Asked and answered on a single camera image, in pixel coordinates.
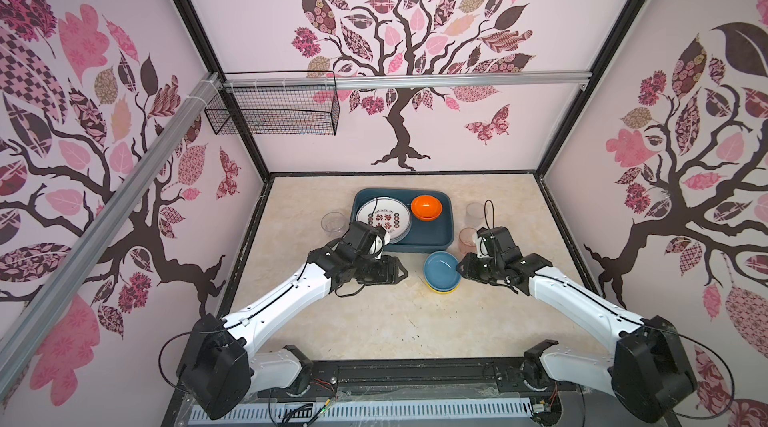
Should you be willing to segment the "blue grey plastic bowl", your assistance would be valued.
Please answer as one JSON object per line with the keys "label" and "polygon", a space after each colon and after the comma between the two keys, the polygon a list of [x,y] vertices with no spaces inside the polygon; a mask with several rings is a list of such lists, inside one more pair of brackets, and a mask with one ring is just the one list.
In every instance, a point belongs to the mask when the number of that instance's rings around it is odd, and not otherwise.
{"label": "blue grey plastic bowl", "polygon": [[439,251],[431,253],[423,266],[424,280],[434,286],[447,287],[460,283],[461,276],[456,268],[459,261],[451,253]]}

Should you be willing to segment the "orange plastic bowl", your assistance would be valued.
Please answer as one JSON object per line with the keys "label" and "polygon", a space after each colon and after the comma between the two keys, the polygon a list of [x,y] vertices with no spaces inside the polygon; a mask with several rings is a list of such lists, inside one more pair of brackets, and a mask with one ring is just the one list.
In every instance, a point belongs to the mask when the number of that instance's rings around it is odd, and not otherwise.
{"label": "orange plastic bowl", "polygon": [[419,195],[415,197],[410,208],[413,216],[423,222],[436,220],[443,212],[442,202],[432,195]]}

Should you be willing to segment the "yellow plastic bowl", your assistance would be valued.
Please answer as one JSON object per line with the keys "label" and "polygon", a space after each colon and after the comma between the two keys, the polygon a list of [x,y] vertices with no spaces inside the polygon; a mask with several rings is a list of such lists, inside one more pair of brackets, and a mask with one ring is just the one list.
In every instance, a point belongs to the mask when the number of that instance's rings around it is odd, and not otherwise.
{"label": "yellow plastic bowl", "polygon": [[434,286],[430,283],[427,283],[426,285],[432,292],[435,292],[438,294],[449,294],[451,292],[454,292],[459,287],[458,283],[454,285],[448,285],[447,287]]}

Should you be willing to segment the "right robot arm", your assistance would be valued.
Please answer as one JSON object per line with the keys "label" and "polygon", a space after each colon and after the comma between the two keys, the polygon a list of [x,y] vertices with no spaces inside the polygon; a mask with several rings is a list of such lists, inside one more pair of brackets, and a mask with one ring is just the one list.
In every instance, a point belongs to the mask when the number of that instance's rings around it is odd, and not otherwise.
{"label": "right robot arm", "polygon": [[523,255],[505,227],[481,228],[473,243],[474,252],[457,266],[463,278],[553,307],[607,351],[597,356],[546,339],[523,355],[527,387],[544,391],[557,382],[578,384],[613,396],[646,423],[668,416],[697,391],[679,332],[666,319],[630,312],[573,281],[544,257]]}

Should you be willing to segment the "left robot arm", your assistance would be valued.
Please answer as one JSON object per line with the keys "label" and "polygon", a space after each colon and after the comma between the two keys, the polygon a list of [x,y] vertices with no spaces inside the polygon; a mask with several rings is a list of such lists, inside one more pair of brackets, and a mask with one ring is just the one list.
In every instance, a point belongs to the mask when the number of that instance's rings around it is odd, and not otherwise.
{"label": "left robot arm", "polygon": [[391,285],[408,273],[384,254],[390,236],[380,226],[351,223],[342,237],[310,251],[305,263],[259,300],[223,318],[205,315],[192,327],[176,370],[182,386],[211,420],[247,397],[281,390],[304,395],[313,363],[295,346],[264,353],[262,346],[299,312],[352,280]]}

